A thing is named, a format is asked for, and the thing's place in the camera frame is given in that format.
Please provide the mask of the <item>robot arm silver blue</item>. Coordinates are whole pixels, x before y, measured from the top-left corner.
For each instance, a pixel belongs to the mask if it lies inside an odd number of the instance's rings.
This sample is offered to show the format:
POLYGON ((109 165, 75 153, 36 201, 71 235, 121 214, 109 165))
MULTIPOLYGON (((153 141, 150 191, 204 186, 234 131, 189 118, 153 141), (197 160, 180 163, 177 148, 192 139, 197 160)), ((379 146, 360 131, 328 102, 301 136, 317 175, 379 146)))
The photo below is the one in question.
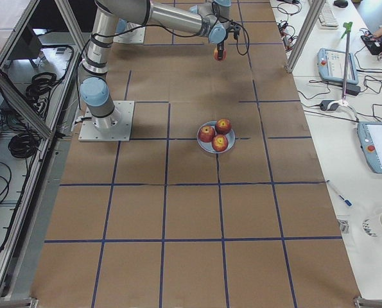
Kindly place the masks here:
POLYGON ((113 38, 113 41, 121 44, 142 44, 144 42, 145 28, 139 28, 138 24, 126 22, 120 19, 116 33, 118 36, 113 38))
POLYGON ((188 10, 154 1, 97 1, 96 6, 87 55, 82 60, 85 75, 80 95, 99 132, 111 131, 122 119, 106 82, 110 48, 120 20, 206 37, 212 44, 222 44, 231 27, 230 1, 208 1, 188 10))

